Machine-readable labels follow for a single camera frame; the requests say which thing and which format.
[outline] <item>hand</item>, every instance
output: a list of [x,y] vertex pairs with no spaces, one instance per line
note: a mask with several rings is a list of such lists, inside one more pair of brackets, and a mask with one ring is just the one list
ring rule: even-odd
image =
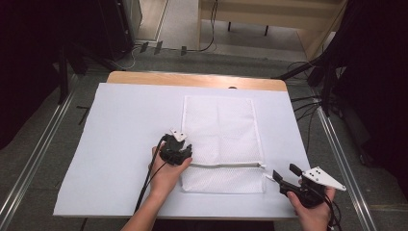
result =
[[[156,152],[156,148],[157,147],[152,148],[152,155],[154,155]],[[191,161],[192,158],[189,157],[183,162],[182,165],[178,167],[165,164],[162,168],[160,168],[165,162],[158,153],[151,171],[151,176],[155,174],[155,172],[157,173],[150,182],[150,195],[166,198],[177,184],[180,174],[189,166]]]
[[[326,195],[330,201],[333,200],[336,190],[326,188]],[[325,231],[330,220],[330,209],[326,203],[321,203],[313,209],[303,207],[294,192],[287,193],[288,199],[291,201],[296,214],[299,216],[299,222],[303,231]]]

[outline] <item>mesh laundry bag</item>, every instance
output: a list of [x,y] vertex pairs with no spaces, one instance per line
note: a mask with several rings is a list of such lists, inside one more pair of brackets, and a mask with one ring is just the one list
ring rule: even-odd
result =
[[251,99],[186,96],[183,132],[193,152],[182,174],[185,191],[264,191],[264,158]]

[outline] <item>wooden desk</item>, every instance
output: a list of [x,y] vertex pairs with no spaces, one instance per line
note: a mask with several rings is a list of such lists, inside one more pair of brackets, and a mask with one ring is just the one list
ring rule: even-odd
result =
[[[201,20],[211,19],[215,0],[198,0],[198,47]],[[218,0],[216,20],[296,28],[312,60],[342,21],[347,0]]]
[[[186,95],[251,98],[266,171],[310,168],[285,83],[280,80],[161,72],[112,72],[101,84],[62,183],[55,216],[128,218],[144,182],[149,151],[170,127],[181,128]],[[279,185],[265,193],[185,193],[177,184],[159,218],[294,218]]]

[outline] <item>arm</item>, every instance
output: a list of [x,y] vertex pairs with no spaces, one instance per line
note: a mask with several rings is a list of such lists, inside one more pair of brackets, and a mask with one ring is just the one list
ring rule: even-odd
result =
[[[332,201],[336,190],[326,188],[326,195]],[[322,203],[316,208],[306,209],[300,203],[296,194],[288,192],[288,199],[291,201],[303,231],[326,231],[330,220],[330,209],[326,203]]]
[[[156,151],[156,147],[153,147],[152,154]],[[129,221],[122,228],[122,231],[130,230],[151,230],[153,228],[156,216],[165,203],[167,196],[174,189],[177,184],[180,174],[189,166],[192,158],[188,158],[179,167],[173,167],[170,165],[164,165],[165,162],[157,155],[153,164],[152,174],[156,171],[156,175],[150,182],[150,194],[146,200],[141,204],[138,211],[129,219]]]

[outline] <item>gray carpet floor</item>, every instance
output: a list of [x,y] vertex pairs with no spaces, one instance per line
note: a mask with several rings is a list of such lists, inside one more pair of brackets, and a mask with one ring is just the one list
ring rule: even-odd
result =
[[[163,50],[158,55],[153,55],[153,52],[153,49],[148,49],[141,54],[135,52],[136,63],[129,71],[169,71],[269,78],[285,73],[290,64],[267,59],[203,53],[189,53],[186,56],[180,56],[180,53],[176,51]],[[132,62],[131,57],[128,56],[120,64],[129,66]],[[64,175],[75,154],[84,128],[84,124],[79,124],[79,122],[85,110],[78,109],[77,106],[90,107],[98,84],[105,82],[108,75],[109,72],[103,67],[89,63],[89,71],[86,76],[80,77],[72,102],[8,230],[80,230],[82,218],[58,218],[53,217],[52,213],[59,187],[64,180]],[[304,77],[303,74],[299,74],[287,81],[291,98],[311,95],[311,90],[306,85]],[[59,91],[55,90],[27,121],[13,142],[0,150],[0,200],[6,198],[8,191],[24,168],[42,131],[55,111],[58,97]],[[296,102],[293,107],[297,108],[310,102],[312,101]],[[296,114],[300,116],[303,112],[300,110]],[[408,227],[407,200],[399,190],[394,177],[382,168],[362,166],[357,148],[344,122],[335,115],[332,115],[330,119],[360,189],[371,207],[378,230],[406,230]],[[305,146],[309,140],[308,158],[311,166],[320,166],[343,182],[318,115],[315,114],[312,119],[309,116],[301,119],[298,126]],[[335,201],[342,211],[343,230],[363,230],[348,192],[338,192]],[[85,230],[120,230],[125,222],[125,219],[90,218]],[[274,227],[278,231],[300,230],[297,220],[276,221]]]

